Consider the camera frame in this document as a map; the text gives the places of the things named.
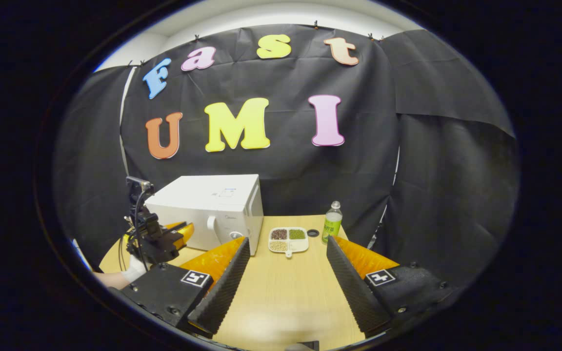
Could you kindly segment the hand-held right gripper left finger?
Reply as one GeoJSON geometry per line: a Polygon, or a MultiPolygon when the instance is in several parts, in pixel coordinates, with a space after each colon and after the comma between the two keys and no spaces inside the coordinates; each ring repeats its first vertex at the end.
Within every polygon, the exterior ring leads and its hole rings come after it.
{"type": "Polygon", "coordinates": [[[161,263],[126,287],[118,300],[150,318],[211,338],[220,329],[250,259],[239,237],[180,266],[161,263]]]}

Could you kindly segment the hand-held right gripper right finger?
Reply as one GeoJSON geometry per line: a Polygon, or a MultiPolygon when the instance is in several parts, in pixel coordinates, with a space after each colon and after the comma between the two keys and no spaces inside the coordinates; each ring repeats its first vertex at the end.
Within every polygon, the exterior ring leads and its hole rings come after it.
{"type": "Polygon", "coordinates": [[[457,287],[416,262],[399,264],[341,237],[326,257],[366,338],[394,338],[448,307],[457,287]]]}

